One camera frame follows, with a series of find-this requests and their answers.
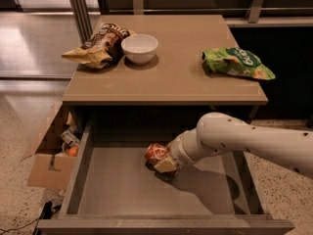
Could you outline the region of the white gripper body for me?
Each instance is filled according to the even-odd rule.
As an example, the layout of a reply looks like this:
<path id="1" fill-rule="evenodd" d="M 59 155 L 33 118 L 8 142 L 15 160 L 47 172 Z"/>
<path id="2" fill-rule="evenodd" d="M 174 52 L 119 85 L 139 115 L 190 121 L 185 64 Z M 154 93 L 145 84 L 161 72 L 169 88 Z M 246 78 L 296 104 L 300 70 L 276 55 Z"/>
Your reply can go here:
<path id="1" fill-rule="evenodd" d="M 197 162 L 195 159 L 192 159 L 187 154 L 183 146 L 183 140 L 185 135 L 186 132 L 183 132 L 167 144 L 167 148 L 170 151 L 170 156 L 172 157 L 172 160 L 176 162 L 179 166 L 193 165 Z"/>

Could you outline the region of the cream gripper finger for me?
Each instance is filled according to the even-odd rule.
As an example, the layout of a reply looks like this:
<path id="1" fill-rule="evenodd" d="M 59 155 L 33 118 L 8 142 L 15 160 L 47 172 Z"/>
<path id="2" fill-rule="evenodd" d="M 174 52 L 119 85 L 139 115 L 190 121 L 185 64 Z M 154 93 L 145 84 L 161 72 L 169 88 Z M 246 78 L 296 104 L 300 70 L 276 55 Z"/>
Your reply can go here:
<path id="1" fill-rule="evenodd" d="M 154 168 L 160 173 L 173 172 L 178 169 L 178 163 L 176 163 L 170 156 L 158 161 Z"/>

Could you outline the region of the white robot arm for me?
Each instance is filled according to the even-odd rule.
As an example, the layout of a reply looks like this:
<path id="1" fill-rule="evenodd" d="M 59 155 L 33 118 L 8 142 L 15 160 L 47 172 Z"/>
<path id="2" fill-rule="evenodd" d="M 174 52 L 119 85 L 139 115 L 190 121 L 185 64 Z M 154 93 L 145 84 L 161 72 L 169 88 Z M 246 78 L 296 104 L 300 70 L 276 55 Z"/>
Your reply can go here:
<path id="1" fill-rule="evenodd" d="M 155 165 L 161 173 L 172 172 L 198 161 L 242 151 L 313 177 L 313 132 L 248 124 L 221 113 L 202 116 L 197 126 L 169 143 L 169 152 Z"/>

